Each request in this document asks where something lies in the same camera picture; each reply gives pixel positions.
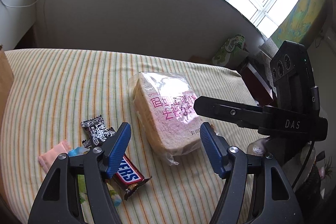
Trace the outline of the colourful jelly snack pouch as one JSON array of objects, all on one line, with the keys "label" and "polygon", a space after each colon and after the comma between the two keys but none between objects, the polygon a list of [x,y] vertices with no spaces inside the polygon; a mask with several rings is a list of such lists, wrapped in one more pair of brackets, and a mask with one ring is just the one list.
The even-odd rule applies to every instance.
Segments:
[{"label": "colourful jelly snack pouch", "polygon": [[[74,156],[80,156],[84,155],[87,152],[89,152],[89,149],[85,147],[77,147],[75,149],[72,149],[68,152],[69,157],[74,157]],[[87,190],[86,190],[86,184],[85,184],[85,177],[82,174],[79,174],[77,176],[78,179],[78,186],[79,186],[79,195],[80,195],[80,203],[84,203],[88,201],[88,196],[87,196]],[[122,200],[120,195],[114,190],[114,188],[110,185],[109,182],[107,182],[107,187],[109,190],[109,195],[112,199],[112,202],[115,207],[118,207]]]}]

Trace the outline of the bagged sliced bread loaf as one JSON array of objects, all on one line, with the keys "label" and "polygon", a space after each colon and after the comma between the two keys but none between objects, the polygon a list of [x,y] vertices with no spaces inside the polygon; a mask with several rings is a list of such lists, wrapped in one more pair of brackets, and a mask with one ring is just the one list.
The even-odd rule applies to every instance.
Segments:
[{"label": "bagged sliced bread loaf", "polygon": [[154,153],[169,166],[201,147],[200,128],[208,118],[194,110],[198,98],[183,75],[138,72],[128,82],[137,117]]}]

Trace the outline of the green printed bag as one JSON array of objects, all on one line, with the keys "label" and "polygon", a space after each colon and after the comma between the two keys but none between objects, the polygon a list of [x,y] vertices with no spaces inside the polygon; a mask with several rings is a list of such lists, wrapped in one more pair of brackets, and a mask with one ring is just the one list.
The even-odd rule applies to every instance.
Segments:
[{"label": "green printed bag", "polygon": [[237,34],[228,38],[212,58],[212,64],[235,70],[249,56],[245,48],[245,37]]}]

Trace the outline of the Snickers bar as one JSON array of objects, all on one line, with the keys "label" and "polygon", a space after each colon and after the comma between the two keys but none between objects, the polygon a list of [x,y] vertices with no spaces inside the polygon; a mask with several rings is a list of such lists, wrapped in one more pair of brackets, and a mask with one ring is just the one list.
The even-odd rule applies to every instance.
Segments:
[{"label": "Snickers bar", "polygon": [[134,192],[151,180],[146,178],[125,154],[113,180],[125,192],[123,199],[128,200]]}]

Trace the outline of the black white wrapper snack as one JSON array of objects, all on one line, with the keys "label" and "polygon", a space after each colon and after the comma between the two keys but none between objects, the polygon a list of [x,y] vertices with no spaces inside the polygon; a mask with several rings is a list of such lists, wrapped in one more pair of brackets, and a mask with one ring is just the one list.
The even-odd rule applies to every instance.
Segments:
[{"label": "black white wrapper snack", "polygon": [[88,134],[88,139],[82,141],[85,148],[101,146],[107,139],[115,135],[115,130],[107,128],[102,115],[81,122],[81,126]]}]

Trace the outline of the pink snack packet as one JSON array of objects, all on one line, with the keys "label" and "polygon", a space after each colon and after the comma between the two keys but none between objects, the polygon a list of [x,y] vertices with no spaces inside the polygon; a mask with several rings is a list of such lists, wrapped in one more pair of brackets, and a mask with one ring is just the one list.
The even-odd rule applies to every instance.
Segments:
[{"label": "pink snack packet", "polygon": [[59,154],[68,153],[70,150],[71,147],[68,142],[66,140],[62,140],[59,144],[53,146],[52,149],[38,156],[38,162],[44,170],[45,174],[48,173]]}]

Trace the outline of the striped tablecloth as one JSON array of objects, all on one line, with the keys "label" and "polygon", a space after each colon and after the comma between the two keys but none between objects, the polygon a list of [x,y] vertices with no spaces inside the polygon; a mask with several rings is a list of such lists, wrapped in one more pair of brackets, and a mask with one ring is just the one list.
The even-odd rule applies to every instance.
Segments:
[{"label": "striped tablecloth", "polygon": [[22,223],[45,177],[38,156],[62,140],[78,147],[81,122],[101,115],[107,126],[131,125],[127,155],[149,182],[118,207],[123,223],[209,223],[224,185],[204,149],[169,166],[151,150],[128,96],[138,72],[186,77],[198,96],[253,105],[240,75],[226,68],[129,53],[24,49],[6,52],[14,75],[1,127],[4,195]]}]

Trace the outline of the brown cardboard box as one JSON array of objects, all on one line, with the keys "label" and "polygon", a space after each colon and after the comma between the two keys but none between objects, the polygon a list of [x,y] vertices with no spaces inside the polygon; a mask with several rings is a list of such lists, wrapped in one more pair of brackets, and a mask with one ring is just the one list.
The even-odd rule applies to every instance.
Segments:
[{"label": "brown cardboard box", "polygon": [[3,113],[5,112],[6,102],[14,82],[14,75],[11,70],[9,61],[3,51],[1,46],[0,52],[0,116],[1,121],[3,118]]}]

